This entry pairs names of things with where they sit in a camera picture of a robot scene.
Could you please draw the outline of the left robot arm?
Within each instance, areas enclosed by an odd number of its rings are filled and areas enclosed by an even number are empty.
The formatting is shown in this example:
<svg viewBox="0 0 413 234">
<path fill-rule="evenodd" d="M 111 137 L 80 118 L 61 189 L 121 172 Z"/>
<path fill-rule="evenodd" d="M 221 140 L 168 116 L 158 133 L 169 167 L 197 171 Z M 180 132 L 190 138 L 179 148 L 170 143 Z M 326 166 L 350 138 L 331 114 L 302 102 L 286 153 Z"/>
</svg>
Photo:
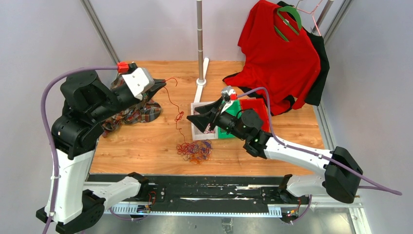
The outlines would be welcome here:
<svg viewBox="0 0 413 234">
<path fill-rule="evenodd" d="M 127 67 L 123 71 L 124 83 L 109 89 L 101 82 L 99 70 L 99 66 L 82 67 L 64 73 L 47 85 L 41 98 L 53 172 L 48 202 L 37 210 L 36 216 L 46 227 L 55 222 L 59 234 L 89 229 L 119 202 L 132 197 L 146 201 L 150 194 L 148 179 L 135 172 L 100 189 L 84 188 L 98 140 L 104 132 L 103 123 L 134 105 L 145 105 L 167 83 L 152 78 L 145 68 Z M 64 107 L 61 117 L 49 125 L 46 98 L 59 81 Z"/>
</svg>

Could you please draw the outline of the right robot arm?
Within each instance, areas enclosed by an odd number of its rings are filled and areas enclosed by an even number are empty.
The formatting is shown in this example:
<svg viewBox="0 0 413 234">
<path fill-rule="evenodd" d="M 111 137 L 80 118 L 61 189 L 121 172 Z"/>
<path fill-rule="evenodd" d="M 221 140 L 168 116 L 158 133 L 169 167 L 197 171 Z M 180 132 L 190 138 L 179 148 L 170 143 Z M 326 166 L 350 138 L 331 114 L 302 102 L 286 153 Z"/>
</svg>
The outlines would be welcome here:
<svg viewBox="0 0 413 234">
<path fill-rule="evenodd" d="M 303 195 L 329 195 L 333 199 L 354 202 L 363 171 L 349 151 L 337 146 L 334 150 L 305 147 L 274 136 L 262 129 L 263 120 L 253 109 L 240 116 L 222 111 L 216 101 L 195 108 L 196 115 L 187 119 L 200 131 L 219 127 L 244 141 L 243 148 L 253 157 L 280 160 L 306 168 L 312 175 L 285 175 L 279 185 L 282 202 L 291 203 Z"/>
</svg>

